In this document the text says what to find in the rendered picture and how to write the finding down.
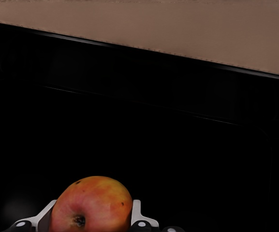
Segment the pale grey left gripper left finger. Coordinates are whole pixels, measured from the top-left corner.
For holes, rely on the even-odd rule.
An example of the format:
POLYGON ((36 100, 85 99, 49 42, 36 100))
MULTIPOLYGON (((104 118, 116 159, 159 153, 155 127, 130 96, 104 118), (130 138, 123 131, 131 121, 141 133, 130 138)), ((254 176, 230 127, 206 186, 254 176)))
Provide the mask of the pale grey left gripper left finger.
POLYGON ((3 232, 49 232, 51 213, 57 200, 52 200, 36 216, 20 219, 3 232))

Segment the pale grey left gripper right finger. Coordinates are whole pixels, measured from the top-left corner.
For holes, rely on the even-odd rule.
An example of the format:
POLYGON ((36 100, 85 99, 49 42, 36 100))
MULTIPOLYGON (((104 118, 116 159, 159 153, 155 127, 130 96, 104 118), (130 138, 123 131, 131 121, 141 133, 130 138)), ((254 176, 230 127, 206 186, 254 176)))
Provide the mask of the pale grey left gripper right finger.
POLYGON ((140 200, 133 200, 130 232, 161 232, 157 220, 142 215, 140 200))

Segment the red yellow apple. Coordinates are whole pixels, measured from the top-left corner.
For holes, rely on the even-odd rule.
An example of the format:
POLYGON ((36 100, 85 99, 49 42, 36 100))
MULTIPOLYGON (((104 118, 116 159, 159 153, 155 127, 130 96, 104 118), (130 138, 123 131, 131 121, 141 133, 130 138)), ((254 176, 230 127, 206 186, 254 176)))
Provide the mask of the red yellow apple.
POLYGON ((69 185, 56 200, 49 232, 127 232, 132 197, 117 180, 90 176, 69 185))

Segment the black tray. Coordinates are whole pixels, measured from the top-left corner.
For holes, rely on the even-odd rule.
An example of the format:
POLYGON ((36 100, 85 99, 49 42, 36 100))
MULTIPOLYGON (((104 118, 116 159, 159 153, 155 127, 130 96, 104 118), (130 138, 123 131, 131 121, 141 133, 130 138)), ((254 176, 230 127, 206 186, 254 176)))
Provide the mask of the black tray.
POLYGON ((186 232, 279 232, 279 76, 0 24, 0 231, 120 181, 186 232))

